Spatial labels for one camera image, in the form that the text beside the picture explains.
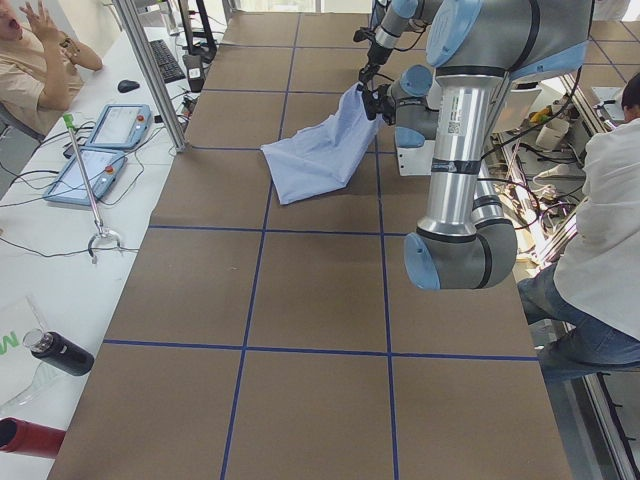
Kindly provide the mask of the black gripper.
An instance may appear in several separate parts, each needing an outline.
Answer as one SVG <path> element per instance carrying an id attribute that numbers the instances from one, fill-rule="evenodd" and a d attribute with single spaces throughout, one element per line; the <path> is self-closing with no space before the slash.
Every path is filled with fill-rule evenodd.
<path id="1" fill-rule="evenodd" d="M 367 63 L 358 74 L 358 91 L 366 91 L 369 89 L 369 83 L 375 77 L 380 67 L 386 64 L 392 52 L 393 48 L 381 46 L 375 40 L 371 42 L 367 53 Z"/>
<path id="2" fill-rule="evenodd" d="M 363 106 L 369 121 L 381 117 L 387 125 L 396 124 L 396 106 L 391 87 L 391 84 L 382 84 L 373 91 L 362 90 Z"/>

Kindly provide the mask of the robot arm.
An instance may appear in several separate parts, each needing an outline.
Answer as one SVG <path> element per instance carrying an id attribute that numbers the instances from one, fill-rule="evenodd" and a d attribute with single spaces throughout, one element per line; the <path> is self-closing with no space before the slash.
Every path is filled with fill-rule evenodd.
<path id="1" fill-rule="evenodd" d="M 589 1 L 383 1 L 356 32 L 370 43 L 359 74 L 367 85 L 411 23 L 429 28 L 424 65 L 362 93 L 367 117 L 393 125 L 400 147 L 434 144 L 426 213 L 404 241 L 417 287 L 490 288 L 511 273 L 516 234 L 483 148 L 512 85 L 583 64 L 592 15 Z"/>
<path id="2" fill-rule="evenodd" d="M 353 36 L 358 43 L 367 40 L 370 44 L 367 63 L 359 71 L 358 90 L 369 92 L 368 84 L 385 65 L 396 49 L 404 32 L 424 32 L 440 8 L 439 0 L 392 0 L 374 1 L 372 17 L 368 27 L 360 27 Z"/>

